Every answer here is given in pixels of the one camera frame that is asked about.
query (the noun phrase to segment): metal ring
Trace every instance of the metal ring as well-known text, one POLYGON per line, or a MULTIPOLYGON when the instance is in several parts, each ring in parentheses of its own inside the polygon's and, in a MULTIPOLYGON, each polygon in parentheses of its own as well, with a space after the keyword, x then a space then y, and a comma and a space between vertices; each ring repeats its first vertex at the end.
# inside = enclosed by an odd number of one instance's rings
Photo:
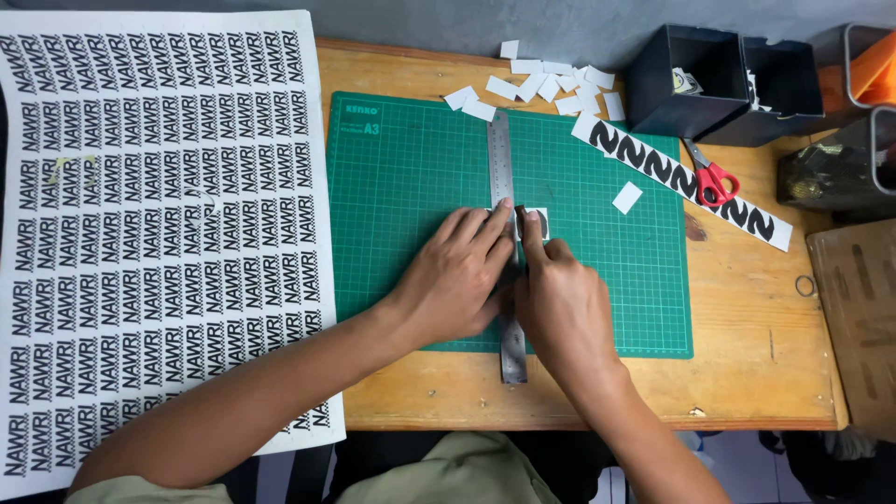
POLYGON ((801 275, 799 275, 799 276, 797 277, 797 283, 796 283, 795 287, 797 287, 797 293, 799 293, 799 295, 800 295, 800 296, 803 296, 804 298, 811 298, 811 297, 814 296, 815 293, 816 293, 816 289, 815 289, 815 279, 812 278, 811 276, 807 275, 807 274, 801 274, 801 275), (802 280, 802 279, 804 279, 804 278, 807 279, 807 280, 809 281, 809 283, 812 284, 812 291, 810 291, 808 294, 806 294, 806 293, 802 292, 801 290, 799 290, 799 281, 802 280))

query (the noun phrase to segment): hand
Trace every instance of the hand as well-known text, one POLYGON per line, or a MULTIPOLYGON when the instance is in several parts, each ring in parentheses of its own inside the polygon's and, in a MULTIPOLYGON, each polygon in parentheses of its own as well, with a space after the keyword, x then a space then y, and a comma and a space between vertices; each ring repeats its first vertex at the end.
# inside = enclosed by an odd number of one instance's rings
POLYGON ((543 246, 535 212, 525 214, 523 250, 529 277, 514 285, 516 317, 551 376, 566 389, 593 385, 596 374, 622 366, 598 272, 577 261, 561 239, 543 246))
POLYGON ((491 217, 481 208, 451 213, 383 299, 415 348, 481 333, 509 300, 509 289, 488 294, 515 247, 512 205, 505 198, 491 217))

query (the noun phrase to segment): cutting mat grid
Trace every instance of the cutting mat grid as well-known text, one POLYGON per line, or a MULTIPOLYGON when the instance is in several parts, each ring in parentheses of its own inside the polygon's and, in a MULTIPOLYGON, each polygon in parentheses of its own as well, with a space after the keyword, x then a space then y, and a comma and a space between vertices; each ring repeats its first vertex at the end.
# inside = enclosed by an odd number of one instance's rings
MULTIPOLYGON (((551 236, 607 282, 619 354, 693 357, 680 196, 572 137, 574 117, 508 117, 516 202, 546 207, 551 236), (629 180, 644 193, 622 215, 629 180)), ((677 139, 637 136, 677 159, 677 139)), ((450 211, 491 205, 486 125, 442 103, 333 93, 327 172, 339 320, 388 293, 450 211)), ((499 352, 498 334, 425 350, 499 352)))

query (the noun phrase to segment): wood grain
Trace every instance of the wood grain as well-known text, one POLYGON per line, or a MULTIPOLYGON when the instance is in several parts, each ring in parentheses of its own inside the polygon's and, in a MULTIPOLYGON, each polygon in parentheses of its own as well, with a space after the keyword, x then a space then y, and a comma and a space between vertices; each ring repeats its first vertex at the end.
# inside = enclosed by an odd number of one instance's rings
MULTIPOLYGON (((440 100, 472 85, 486 103, 556 113, 538 97, 523 103, 486 92, 489 75, 516 84, 525 77, 510 74, 502 60, 321 39, 318 46, 325 124, 334 91, 440 100)), ((618 80, 616 87, 621 91, 618 80)), ((603 107, 602 97, 599 101, 603 107)), ((677 429, 846 426, 822 307, 817 297, 802 298, 794 288, 797 276, 812 274, 805 235, 831 223, 774 199, 776 160, 807 144, 807 138, 783 138, 757 149, 702 146, 710 160, 740 179, 744 199, 792 223, 794 232, 784 253, 683 202, 705 235, 705 241, 687 241, 694 358, 624 360, 644 400, 677 429)), ((683 145, 682 160, 691 166, 683 145)), ((534 356, 529 376, 528 384, 502 385, 496 354, 414 352, 345 391, 346 425, 351 430, 585 428, 534 356)))

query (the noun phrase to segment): person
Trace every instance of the person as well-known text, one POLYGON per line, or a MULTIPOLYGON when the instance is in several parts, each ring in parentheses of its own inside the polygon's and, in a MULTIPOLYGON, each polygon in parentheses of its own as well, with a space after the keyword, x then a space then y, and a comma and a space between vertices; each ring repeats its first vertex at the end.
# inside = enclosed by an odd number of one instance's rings
MULTIPOLYGON (((223 485, 203 485, 402 356, 479 334, 511 300, 538 359, 612 450, 639 501, 729 502, 638 395, 613 345, 607 286, 561 239, 543 245, 534 212, 522 238, 528 274, 490 295, 515 247, 512 211, 504 199, 490 216, 451 213, 372 308, 130 421, 87 457, 67 502, 229 502, 223 485)), ((352 484, 337 501, 558 502, 506 436, 463 432, 444 436, 414 464, 352 484)))

